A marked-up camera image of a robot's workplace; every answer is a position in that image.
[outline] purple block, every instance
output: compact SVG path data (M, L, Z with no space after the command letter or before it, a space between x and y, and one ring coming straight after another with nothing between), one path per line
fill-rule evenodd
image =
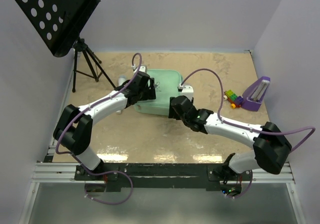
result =
M241 105L241 103L243 102L243 98L241 96L236 97L236 99L234 100L235 105Z

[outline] green toy block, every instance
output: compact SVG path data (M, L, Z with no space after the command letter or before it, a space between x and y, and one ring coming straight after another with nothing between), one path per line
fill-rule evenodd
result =
M230 96L230 99L231 99L232 101L234 101L236 98L237 98L237 95L236 95L236 94L233 94L233 95Z

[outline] music stand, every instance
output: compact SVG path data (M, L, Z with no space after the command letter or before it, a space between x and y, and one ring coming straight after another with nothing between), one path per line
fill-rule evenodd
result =
M99 81L103 74L115 88L109 76L101 67L94 52L85 44L79 35L89 17L101 0L15 0L30 20L42 40L56 57L65 56L71 48L75 50L73 88L76 91L76 73L84 74ZM82 52L91 70L92 76L77 70L78 52ZM90 62L92 58L100 69L96 74Z

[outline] purple toy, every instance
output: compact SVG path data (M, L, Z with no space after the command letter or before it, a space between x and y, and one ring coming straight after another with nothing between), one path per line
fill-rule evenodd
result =
M235 100L234 100L234 104L236 106L241 106L242 102L244 101L244 99L241 96L238 96Z
M244 101L241 107L246 110L258 111L266 91L270 85L270 78L262 76L260 79L250 85L243 93Z

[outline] glass panel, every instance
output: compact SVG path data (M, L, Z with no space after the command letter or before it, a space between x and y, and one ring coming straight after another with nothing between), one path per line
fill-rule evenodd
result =
M104 205L84 198L83 184L41 184L30 224L51 223L297 223L285 184L253 184L243 197L231 200L221 192L202 189L135 189L121 205ZM128 194L96 193L117 201Z

